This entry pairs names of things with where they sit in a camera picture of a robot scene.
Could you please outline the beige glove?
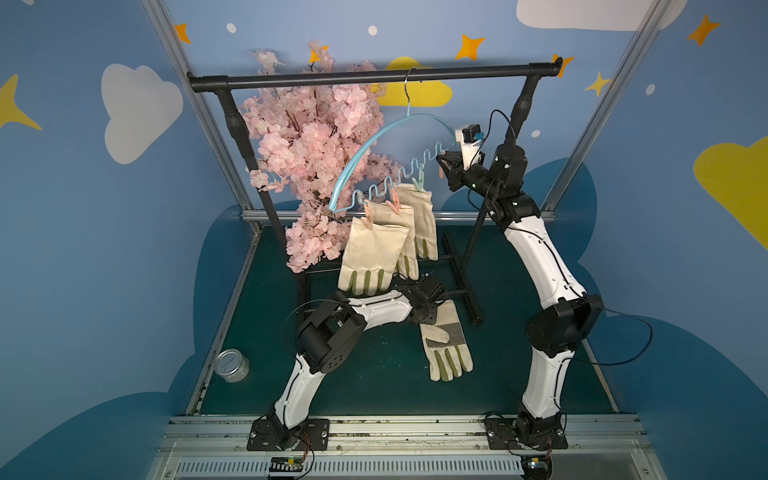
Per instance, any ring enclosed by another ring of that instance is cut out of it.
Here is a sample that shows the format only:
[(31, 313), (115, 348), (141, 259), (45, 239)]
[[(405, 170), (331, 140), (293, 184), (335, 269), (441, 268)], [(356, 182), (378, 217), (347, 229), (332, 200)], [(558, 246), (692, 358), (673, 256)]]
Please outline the beige glove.
[(368, 203), (366, 214), (382, 242), (384, 266), (410, 280), (419, 278), (415, 243), (415, 214), (410, 206)]
[(431, 261), (439, 259), (436, 220), (433, 213), (432, 193), (418, 189), (413, 184), (399, 184), (396, 192), (401, 204), (414, 211), (415, 246), (419, 258)]
[(355, 218), (337, 287), (356, 296), (373, 296), (387, 290), (407, 234), (403, 226), (377, 225)]
[(420, 325), (421, 340), (433, 382), (450, 382), (474, 369), (456, 305), (446, 300), (437, 308), (436, 323)]

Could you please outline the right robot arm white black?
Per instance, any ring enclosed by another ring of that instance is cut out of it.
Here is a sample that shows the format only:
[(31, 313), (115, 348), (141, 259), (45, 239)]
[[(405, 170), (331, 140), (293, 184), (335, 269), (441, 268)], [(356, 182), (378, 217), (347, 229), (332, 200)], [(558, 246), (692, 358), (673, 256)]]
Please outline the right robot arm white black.
[(568, 368), (603, 308), (575, 279), (553, 245), (535, 201), (523, 190), (527, 158), (511, 143), (497, 147), (489, 167), (447, 151), (436, 161), (449, 188), (466, 187), (484, 198), (487, 215), (514, 247), (533, 281), (541, 311), (526, 321), (532, 348), (526, 390), (514, 423), (517, 440), (543, 449), (564, 439), (561, 393)]

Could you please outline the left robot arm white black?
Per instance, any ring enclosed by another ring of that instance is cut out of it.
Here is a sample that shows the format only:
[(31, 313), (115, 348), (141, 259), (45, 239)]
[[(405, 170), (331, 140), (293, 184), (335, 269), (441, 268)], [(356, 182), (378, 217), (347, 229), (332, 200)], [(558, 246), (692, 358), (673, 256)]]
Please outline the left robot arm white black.
[(375, 296), (350, 298), (337, 291), (321, 301), (297, 329), (293, 370), (266, 414), (275, 441), (299, 437), (324, 377), (348, 359), (364, 332), (390, 323), (434, 325), (444, 292), (440, 281), (426, 277)]

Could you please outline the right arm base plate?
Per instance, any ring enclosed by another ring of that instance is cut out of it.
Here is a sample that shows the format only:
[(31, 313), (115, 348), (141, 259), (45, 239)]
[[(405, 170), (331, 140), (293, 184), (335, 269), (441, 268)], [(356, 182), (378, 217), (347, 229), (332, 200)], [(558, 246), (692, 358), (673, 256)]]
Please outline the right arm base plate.
[(546, 452), (568, 448), (561, 413), (543, 419), (533, 418), (527, 413), (517, 417), (491, 413), (483, 418), (482, 423), (491, 450)]

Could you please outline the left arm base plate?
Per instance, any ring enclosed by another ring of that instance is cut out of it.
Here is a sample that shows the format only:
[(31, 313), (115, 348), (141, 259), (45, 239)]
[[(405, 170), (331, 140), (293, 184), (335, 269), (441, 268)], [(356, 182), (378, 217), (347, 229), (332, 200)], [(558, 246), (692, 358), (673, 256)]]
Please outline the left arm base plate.
[(251, 424), (247, 451), (294, 451), (309, 448), (326, 451), (330, 437), (328, 419), (307, 419), (293, 429), (273, 424), (269, 419), (258, 418)]

